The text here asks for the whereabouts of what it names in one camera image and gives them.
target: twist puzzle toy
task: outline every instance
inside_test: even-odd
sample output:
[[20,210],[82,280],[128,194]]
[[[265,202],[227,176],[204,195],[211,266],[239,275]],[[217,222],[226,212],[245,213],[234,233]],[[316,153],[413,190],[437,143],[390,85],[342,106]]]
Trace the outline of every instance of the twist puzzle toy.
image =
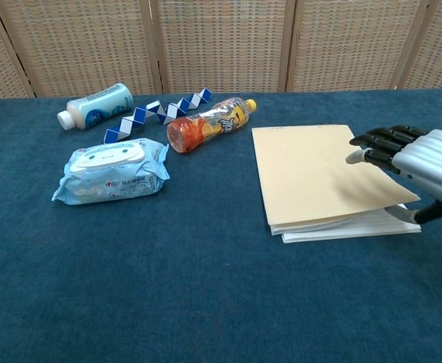
[[164,125],[171,123],[179,116],[187,114],[189,110],[196,109],[200,104],[209,102],[212,96],[208,88],[200,93],[193,93],[188,98],[182,98],[178,103],[168,104],[164,109],[160,101],[154,101],[145,107],[136,107],[133,115],[123,117],[120,126],[108,129],[105,132],[104,144],[112,144],[130,136],[132,129],[145,124],[148,117],[157,115]]

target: notebook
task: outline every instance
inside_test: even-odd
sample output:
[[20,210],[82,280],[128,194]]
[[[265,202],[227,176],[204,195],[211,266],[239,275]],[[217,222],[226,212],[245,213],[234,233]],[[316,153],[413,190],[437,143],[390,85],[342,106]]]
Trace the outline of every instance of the notebook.
[[[337,233],[355,237],[420,231],[384,211],[418,200],[416,194],[372,164],[345,162],[360,149],[349,144],[354,135],[348,126],[253,128],[252,137],[267,222],[284,241],[300,239],[300,233],[329,239]],[[377,212],[387,227],[370,224],[376,218],[367,219],[368,212]],[[363,227],[357,233],[340,232],[355,222]],[[323,230],[331,231],[321,234]]]

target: blue tablecloth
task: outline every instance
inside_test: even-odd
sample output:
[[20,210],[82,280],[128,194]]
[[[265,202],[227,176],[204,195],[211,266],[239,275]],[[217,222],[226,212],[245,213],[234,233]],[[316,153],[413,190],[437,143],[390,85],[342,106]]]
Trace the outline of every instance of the blue tablecloth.
[[[240,96],[258,103],[248,125],[170,149],[158,194],[84,206],[51,196],[71,153],[119,117],[64,131],[66,98],[0,101],[0,362],[442,361],[442,219],[421,234],[285,245],[266,223],[251,135],[442,129],[442,89]],[[154,119],[134,137],[167,143]],[[401,182],[422,197],[410,208],[432,202]]]

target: robotic hand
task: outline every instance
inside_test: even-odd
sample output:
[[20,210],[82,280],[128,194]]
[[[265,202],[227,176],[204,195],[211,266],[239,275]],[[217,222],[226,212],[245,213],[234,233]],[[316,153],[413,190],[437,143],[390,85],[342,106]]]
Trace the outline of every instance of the robotic hand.
[[412,126],[379,128],[351,139],[350,144],[366,148],[350,154],[347,163],[366,162],[391,170],[409,179],[436,200],[423,209],[390,206],[385,208],[387,212],[416,224],[442,217],[442,130],[427,132]]

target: blue wet wipes pack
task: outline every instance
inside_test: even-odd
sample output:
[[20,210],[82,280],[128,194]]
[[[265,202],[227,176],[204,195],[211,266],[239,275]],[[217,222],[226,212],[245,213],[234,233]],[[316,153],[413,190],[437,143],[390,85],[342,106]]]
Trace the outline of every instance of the blue wet wipes pack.
[[78,205],[154,194],[170,179],[168,145],[148,138],[76,150],[52,200]]

